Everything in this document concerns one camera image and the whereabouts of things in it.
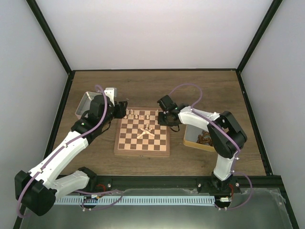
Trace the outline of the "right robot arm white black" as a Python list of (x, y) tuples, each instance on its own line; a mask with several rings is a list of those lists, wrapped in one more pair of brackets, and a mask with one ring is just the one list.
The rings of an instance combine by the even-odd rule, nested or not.
[(223, 192), (234, 173), (234, 164), (247, 141), (247, 135), (232, 113), (209, 113), (187, 104), (177, 105), (166, 95), (157, 101), (161, 108), (158, 124), (162, 126), (191, 125), (209, 133), (218, 154), (212, 172), (212, 188)]

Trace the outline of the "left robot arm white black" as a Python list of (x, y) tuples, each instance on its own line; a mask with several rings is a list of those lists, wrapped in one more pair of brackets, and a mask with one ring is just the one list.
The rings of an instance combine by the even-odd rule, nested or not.
[(127, 101), (117, 102), (111, 96), (96, 95), (60, 145), (29, 172), (21, 170), (15, 176), (18, 203), (42, 216), (67, 194), (91, 194), (97, 188), (97, 175), (90, 169), (81, 167), (68, 176), (58, 176), (72, 159), (105, 132), (104, 126), (126, 116), (127, 105)]

